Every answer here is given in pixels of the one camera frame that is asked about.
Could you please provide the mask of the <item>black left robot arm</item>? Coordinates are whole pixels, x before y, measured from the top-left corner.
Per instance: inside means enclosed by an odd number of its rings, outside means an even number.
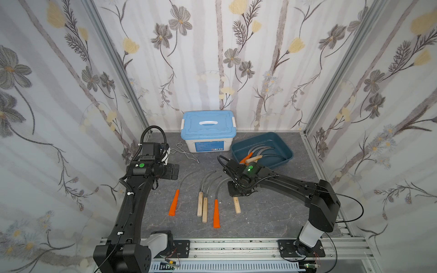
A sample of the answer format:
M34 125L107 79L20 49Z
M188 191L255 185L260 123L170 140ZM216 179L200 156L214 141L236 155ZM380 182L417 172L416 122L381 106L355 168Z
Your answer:
M168 162L170 154L166 139L161 143L147 142L147 133L162 128L147 127L142 135L139 149L119 179L126 193L113 229L105 243L94 249L93 259L97 273L147 273L152 260L157 256L172 255L175 251L172 232L153 232L141 239L142 220L148 196L158 188L159 180L177 180L179 165Z

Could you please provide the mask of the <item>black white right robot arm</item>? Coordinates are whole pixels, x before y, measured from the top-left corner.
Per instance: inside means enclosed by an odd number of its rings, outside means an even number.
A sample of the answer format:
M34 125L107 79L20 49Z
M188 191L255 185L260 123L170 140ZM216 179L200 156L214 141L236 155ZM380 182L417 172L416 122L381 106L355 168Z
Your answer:
M217 160L223 167L223 172L229 176L225 182L232 197L250 196L257 188L264 188L298 200L309 209L307 222L289 247L292 254L301 259L316 254L321 247L322 235L333 232L336 224L354 222L364 215L361 202L351 196L336 193L332 185L325 180L307 182L279 174L259 163L243 164L222 155L219 155ZM357 202L361 207L361 214L349 221L338 221L340 196Z

